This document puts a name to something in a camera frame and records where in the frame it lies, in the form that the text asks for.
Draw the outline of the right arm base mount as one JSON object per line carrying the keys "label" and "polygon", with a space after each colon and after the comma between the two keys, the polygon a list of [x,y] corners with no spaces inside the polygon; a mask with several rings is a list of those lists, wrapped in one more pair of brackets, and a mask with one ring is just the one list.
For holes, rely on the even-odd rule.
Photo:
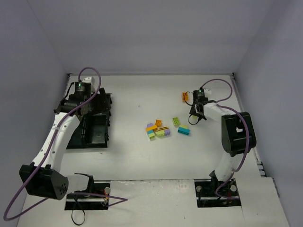
{"label": "right arm base mount", "polygon": [[216,189],[221,182],[195,180],[194,184],[198,208],[241,207],[240,195],[235,179],[231,179],[218,192],[216,192]]}

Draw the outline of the orange square lego brick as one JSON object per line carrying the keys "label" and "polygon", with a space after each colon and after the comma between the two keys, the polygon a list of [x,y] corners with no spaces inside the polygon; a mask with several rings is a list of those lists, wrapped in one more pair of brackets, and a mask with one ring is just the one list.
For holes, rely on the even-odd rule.
{"label": "orange square lego brick", "polygon": [[188,103],[188,92],[182,92],[181,98],[183,103]]}

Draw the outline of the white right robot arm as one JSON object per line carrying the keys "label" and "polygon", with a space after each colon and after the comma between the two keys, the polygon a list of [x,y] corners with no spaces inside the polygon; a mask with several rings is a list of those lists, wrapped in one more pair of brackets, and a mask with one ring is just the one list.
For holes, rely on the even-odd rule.
{"label": "white right robot arm", "polygon": [[193,91],[193,103],[190,110],[199,120],[212,119],[221,125],[221,143],[224,149],[221,161],[214,170],[218,181],[227,181],[238,172],[257,140],[248,112],[238,112],[230,107],[209,100],[203,89]]}

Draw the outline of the long teal lego brick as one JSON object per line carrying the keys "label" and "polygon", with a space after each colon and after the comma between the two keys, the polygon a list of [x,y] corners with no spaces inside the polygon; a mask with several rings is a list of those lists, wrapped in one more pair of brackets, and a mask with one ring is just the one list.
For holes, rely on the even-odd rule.
{"label": "long teal lego brick", "polygon": [[186,129],[182,129],[182,128],[178,127],[178,133],[188,136],[190,134],[190,129],[186,130]]}

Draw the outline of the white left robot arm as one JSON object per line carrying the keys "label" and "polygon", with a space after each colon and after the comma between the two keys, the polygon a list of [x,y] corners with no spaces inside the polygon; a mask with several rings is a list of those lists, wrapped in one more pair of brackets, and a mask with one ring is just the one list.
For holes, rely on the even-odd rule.
{"label": "white left robot arm", "polygon": [[93,77],[71,84],[54,110],[53,126],[41,150],[29,165],[22,165],[20,178],[29,195],[61,200],[65,195],[82,192],[89,196],[96,190],[94,178],[88,174],[60,173],[67,149],[106,148],[111,116],[111,94],[94,88]]}

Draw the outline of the purple lego with striped top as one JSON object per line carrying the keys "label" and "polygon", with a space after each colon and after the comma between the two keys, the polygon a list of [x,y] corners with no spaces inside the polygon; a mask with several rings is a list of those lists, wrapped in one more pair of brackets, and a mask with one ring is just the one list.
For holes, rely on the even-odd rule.
{"label": "purple lego with striped top", "polygon": [[158,131],[160,130],[164,130],[165,131],[165,136],[169,136],[170,135],[170,129],[169,127],[161,127],[158,129]]}

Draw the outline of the pale yellow sloped lego brick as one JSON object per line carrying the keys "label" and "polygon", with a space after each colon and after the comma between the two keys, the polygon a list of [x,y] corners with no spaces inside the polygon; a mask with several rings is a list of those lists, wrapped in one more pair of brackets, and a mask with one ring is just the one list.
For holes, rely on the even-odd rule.
{"label": "pale yellow sloped lego brick", "polygon": [[182,128],[182,129],[186,129],[186,130],[189,129],[189,127],[187,125],[184,125],[184,124],[181,124],[179,127]]}

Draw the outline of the green two-stud lego brick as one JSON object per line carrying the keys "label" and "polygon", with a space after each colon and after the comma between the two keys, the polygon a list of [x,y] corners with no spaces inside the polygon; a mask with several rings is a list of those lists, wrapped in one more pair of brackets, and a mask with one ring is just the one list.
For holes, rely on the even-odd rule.
{"label": "green two-stud lego brick", "polygon": [[180,120],[179,120],[178,117],[173,117],[173,118],[172,118],[172,122],[173,122],[173,125],[174,125],[174,126],[180,125]]}

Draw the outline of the long orange lego brick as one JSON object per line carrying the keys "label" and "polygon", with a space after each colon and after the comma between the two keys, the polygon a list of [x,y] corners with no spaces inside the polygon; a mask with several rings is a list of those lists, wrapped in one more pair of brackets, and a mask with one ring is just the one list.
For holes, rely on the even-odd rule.
{"label": "long orange lego brick", "polygon": [[150,127],[146,128],[147,132],[149,132],[149,131],[157,131],[157,130],[158,130],[158,127],[156,125],[153,125],[153,126],[150,126]]}

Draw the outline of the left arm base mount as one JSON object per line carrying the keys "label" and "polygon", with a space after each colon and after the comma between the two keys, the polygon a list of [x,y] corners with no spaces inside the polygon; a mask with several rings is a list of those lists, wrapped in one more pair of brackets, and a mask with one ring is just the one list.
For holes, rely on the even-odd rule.
{"label": "left arm base mount", "polygon": [[[110,182],[94,182],[94,188],[92,189],[91,193],[109,195]],[[108,210],[108,205],[109,197],[68,194],[66,196],[64,210]]]}

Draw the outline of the pale green brick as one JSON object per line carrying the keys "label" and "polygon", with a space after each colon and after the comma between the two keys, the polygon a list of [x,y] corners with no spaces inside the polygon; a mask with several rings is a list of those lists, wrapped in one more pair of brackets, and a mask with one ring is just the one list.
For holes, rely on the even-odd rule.
{"label": "pale green brick", "polygon": [[149,136],[148,136],[148,138],[149,138],[150,141],[153,141],[153,140],[156,139],[156,135],[155,135],[155,136],[152,136],[152,137],[149,137]]}

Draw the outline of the orange small lego brick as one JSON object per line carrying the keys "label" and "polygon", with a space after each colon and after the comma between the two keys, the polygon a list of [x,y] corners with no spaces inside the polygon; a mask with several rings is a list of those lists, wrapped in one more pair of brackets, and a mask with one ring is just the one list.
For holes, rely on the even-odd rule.
{"label": "orange small lego brick", "polygon": [[156,120],[156,122],[155,122],[155,125],[157,126],[157,127],[161,127],[162,126],[162,120]]}

